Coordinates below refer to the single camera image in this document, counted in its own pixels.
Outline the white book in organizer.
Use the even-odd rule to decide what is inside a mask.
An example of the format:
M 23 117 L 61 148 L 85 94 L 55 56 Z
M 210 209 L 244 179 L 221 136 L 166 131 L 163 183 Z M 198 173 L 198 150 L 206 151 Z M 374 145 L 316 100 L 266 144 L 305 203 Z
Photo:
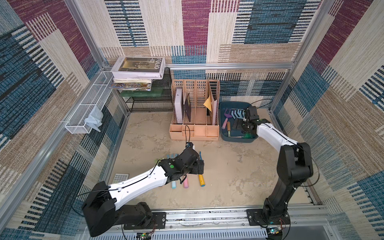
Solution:
M 174 109 L 177 124 L 183 124 L 184 121 L 184 96 L 183 89 L 176 89 L 176 95 L 174 100 Z

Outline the purple rake pink handle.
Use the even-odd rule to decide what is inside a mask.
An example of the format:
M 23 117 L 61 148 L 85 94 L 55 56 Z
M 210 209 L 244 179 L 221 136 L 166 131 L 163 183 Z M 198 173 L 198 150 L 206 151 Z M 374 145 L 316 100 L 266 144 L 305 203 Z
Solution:
M 184 179 L 183 187 L 184 187 L 185 189 L 188 189 L 188 188 L 189 188 L 189 181 L 188 181 L 188 177 L 187 177 L 187 176 L 186 176 L 185 179 Z

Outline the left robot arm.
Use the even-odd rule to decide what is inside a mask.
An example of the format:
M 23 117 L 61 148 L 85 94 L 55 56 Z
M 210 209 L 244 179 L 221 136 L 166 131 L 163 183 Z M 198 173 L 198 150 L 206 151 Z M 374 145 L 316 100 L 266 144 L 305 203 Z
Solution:
M 154 228 L 156 221 L 148 204 L 128 205 L 128 202 L 173 181 L 183 183 L 188 174 L 202 175 L 204 166 L 200 154 L 188 143 L 180 155 L 158 160 L 153 168 L 130 180 L 111 185 L 104 181 L 97 183 L 82 205 L 90 236 L 98 237 L 113 226 Z

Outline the dark thin book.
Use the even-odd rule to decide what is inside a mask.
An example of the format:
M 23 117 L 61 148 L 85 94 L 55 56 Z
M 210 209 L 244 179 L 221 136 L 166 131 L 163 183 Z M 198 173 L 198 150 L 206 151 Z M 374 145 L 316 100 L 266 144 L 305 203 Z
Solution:
M 187 93 L 185 101 L 184 101 L 184 110 L 185 114 L 187 115 L 187 119 L 190 122 L 191 121 L 191 115 L 192 115 L 192 107 L 191 107 L 191 101 L 190 101 L 190 94 Z

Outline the stack of books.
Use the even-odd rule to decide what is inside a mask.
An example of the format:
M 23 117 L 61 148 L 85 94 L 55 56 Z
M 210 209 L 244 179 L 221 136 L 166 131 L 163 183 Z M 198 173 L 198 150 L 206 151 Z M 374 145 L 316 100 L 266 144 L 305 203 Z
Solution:
M 111 69 L 111 89 L 121 91 L 150 91 L 155 80 L 161 80 L 166 68 L 165 58 L 118 57 Z

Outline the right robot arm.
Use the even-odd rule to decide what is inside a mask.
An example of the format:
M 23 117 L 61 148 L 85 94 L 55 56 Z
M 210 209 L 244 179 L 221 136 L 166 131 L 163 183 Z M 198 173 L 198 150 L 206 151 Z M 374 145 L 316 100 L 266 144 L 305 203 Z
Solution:
M 288 203 L 297 188 L 314 173 L 310 146 L 287 137 L 268 120 L 260 119 L 255 106 L 245 109 L 242 131 L 264 139 L 279 153 L 277 184 L 262 209 L 247 211 L 250 225 L 265 228 L 280 220 L 289 224 Z

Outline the blue rake yellow handle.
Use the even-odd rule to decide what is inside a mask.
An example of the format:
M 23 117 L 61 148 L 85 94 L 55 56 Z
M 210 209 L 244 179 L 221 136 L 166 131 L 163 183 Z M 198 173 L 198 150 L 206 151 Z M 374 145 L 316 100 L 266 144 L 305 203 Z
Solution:
M 205 183 L 205 180 L 204 180 L 204 160 L 202 158 L 202 152 L 199 152 L 199 168 L 198 168 L 198 171 L 199 171 L 199 182 L 200 182 L 200 186 L 201 187 L 204 187 L 206 185 Z

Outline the white crumpled cloth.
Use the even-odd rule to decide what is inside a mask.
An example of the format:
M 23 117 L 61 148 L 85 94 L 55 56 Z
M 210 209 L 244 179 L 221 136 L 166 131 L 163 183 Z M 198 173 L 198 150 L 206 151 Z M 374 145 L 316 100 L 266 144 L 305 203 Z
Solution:
M 104 114 L 102 113 L 102 111 L 97 106 L 94 106 L 94 108 L 91 110 L 89 116 L 84 120 L 84 122 L 86 126 L 96 130 L 97 132 L 101 132 L 99 127 L 103 124 L 103 116 Z

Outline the dark teal storage box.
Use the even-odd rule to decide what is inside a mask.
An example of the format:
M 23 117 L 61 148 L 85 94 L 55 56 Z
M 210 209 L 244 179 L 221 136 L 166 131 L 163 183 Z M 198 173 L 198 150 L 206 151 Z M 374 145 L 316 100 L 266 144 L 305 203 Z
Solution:
M 227 101 L 227 102 L 221 102 L 219 104 L 219 125 L 222 127 L 222 124 L 225 120 L 224 112 L 225 109 L 246 109 L 248 106 L 251 106 L 251 104 L 246 102 L 233 102 L 233 101 Z M 253 134 L 243 134 L 241 130 L 236 130 L 234 128 L 234 122 L 235 120 L 233 118 L 230 118 L 228 120 L 231 123 L 231 137 L 228 137 L 227 134 L 227 127 L 223 130 L 220 130 L 221 137 L 224 141 L 227 142 L 233 142 L 233 143 L 252 143 L 254 140 L 258 138 L 257 135 Z

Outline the pink plastic desk organizer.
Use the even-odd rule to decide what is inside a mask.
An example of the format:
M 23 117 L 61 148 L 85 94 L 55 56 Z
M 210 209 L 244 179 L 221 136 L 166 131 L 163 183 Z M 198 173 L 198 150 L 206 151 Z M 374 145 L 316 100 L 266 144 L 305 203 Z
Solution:
M 208 98 L 208 88 L 214 91 L 214 97 L 218 99 L 217 124 L 211 125 L 210 111 L 204 106 Z M 190 94 L 192 107 L 191 121 L 187 119 L 184 110 L 183 124 L 177 124 L 174 100 L 176 89 L 183 89 L 184 101 L 187 93 Z M 219 125 L 219 96 L 220 81 L 218 80 L 173 80 L 173 118 L 170 124 L 170 138 L 172 140 L 192 140 L 192 141 L 217 141 L 220 136 L 221 127 Z

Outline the white remote keypad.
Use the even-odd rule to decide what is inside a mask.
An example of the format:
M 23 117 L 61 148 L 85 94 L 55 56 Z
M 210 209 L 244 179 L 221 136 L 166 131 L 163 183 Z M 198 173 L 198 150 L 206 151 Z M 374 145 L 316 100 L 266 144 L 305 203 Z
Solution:
M 129 174 L 115 174 L 113 184 L 118 184 L 129 179 Z

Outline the light blue fork rake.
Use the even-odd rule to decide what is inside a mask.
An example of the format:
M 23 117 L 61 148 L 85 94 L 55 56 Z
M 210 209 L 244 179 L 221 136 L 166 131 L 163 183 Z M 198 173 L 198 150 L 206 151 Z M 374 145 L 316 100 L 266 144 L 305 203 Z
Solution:
M 231 116 L 233 119 L 245 119 L 244 109 L 231 109 Z

